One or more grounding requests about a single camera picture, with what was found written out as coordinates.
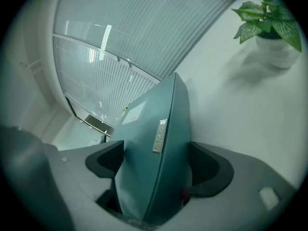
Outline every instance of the metal label plate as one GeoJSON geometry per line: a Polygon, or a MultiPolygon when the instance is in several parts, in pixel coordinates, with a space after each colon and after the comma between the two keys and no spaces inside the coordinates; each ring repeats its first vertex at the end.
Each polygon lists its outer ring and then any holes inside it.
{"type": "Polygon", "coordinates": [[[157,128],[157,133],[155,136],[155,141],[153,145],[153,152],[154,153],[161,153],[163,150],[165,134],[167,129],[168,119],[160,120],[157,128]]]}

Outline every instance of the flower pot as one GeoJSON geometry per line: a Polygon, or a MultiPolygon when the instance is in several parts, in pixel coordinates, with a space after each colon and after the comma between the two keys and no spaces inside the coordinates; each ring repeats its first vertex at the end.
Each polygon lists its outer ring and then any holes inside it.
{"type": "Polygon", "coordinates": [[[279,68],[289,68],[298,59],[299,52],[283,39],[256,36],[257,47],[265,61],[279,68]]]}

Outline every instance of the white table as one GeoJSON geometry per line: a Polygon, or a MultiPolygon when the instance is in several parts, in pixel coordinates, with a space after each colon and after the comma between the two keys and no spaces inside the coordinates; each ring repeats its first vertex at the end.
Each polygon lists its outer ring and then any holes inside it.
{"type": "MultiPolygon", "coordinates": [[[[295,187],[307,170],[307,45],[289,70],[262,63],[255,38],[233,39],[243,23],[231,11],[177,68],[189,92],[192,141],[251,155],[295,187]]],[[[261,0],[250,0],[261,4],[261,0]]]]}

